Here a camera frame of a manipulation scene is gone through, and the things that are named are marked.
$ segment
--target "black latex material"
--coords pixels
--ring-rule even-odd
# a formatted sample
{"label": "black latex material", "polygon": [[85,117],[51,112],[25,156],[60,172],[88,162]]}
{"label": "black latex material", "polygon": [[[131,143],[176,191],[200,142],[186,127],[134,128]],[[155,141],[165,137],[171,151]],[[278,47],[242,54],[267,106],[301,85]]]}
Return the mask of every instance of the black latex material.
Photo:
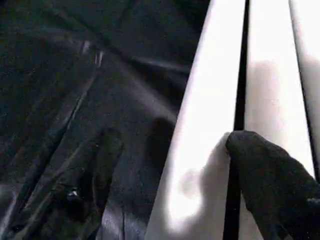
{"label": "black latex material", "polygon": [[208,0],[0,2],[0,238],[142,239]]}

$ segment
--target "black strip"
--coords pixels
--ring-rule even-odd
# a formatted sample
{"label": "black strip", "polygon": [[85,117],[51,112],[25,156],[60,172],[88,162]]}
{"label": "black strip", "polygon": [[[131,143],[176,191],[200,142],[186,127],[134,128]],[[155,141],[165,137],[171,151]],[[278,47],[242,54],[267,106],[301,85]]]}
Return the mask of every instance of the black strip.
{"label": "black strip", "polygon": [[[247,46],[249,28],[249,3],[245,2],[243,32],[238,74],[234,130],[243,130],[245,126],[246,78],[247,78]],[[240,185],[239,174],[230,161],[228,190],[226,196],[223,240],[239,239]]]}
{"label": "black strip", "polygon": [[293,12],[293,7],[291,4],[291,1],[289,1],[289,9],[290,9],[290,16],[291,16],[292,31],[293,31],[293,36],[294,36],[295,54],[296,54],[296,59],[298,62],[299,76],[300,76],[300,82],[301,82],[301,88],[302,88],[303,104],[304,104],[306,122],[308,125],[308,133],[309,133],[309,139],[310,139],[312,161],[313,161],[313,166],[314,166],[314,176],[315,176],[316,181],[319,183],[320,182],[319,162],[317,161],[317,155],[316,155],[316,151],[315,151],[315,143],[314,143],[312,129],[311,129],[310,116],[308,114],[308,104],[307,104],[307,99],[306,99],[306,94],[305,94],[304,81],[303,81],[303,76],[301,75],[301,70],[300,70],[301,69],[301,62],[299,61],[299,54],[298,54],[298,47],[297,47],[297,38],[298,37],[297,37],[296,31],[295,31],[295,21],[294,21],[295,14]]}

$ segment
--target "shiny black surface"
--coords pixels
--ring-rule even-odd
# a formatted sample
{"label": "shiny black surface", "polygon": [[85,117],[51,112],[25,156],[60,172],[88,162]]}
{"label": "shiny black surface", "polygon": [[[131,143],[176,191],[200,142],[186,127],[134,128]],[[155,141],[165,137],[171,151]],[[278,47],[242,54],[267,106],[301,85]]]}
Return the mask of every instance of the shiny black surface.
{"label": "shiny black surface", "polygon": [[3,239],[142,239],[209,1],[0,5]]}

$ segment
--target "white surface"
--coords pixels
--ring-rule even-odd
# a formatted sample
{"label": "white surface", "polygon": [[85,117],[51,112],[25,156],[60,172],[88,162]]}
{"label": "white surface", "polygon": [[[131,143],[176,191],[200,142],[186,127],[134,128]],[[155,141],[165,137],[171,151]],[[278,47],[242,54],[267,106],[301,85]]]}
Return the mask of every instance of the white surface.
{"label": "white surface", "polygon": [[290,6],[313,147],[320,161],[320,1],[291,0]]}
{"label": "white surface", "polygon": [[213,0],[159,184],[146,240],[221,240],[245,0]]}
{"label": "white surface", "polygon": [[[245,129],[285,148],[314,176],[288,1],[250,1],[248,34]],[[263,239],[243,200],[239,239]]]}

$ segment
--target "gloved hand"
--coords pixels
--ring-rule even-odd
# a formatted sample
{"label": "gloved hand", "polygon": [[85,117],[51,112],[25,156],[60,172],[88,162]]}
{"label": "gloved hand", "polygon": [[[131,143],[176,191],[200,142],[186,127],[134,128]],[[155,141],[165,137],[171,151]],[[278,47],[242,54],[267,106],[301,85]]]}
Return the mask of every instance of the gloved hand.
{"label": "gloved hand", "polygon": [[320,185],[281,147],[251,131],[234,131],[226,149],[246,208],[265,240],[285,229],[295,240],[320,239]]}

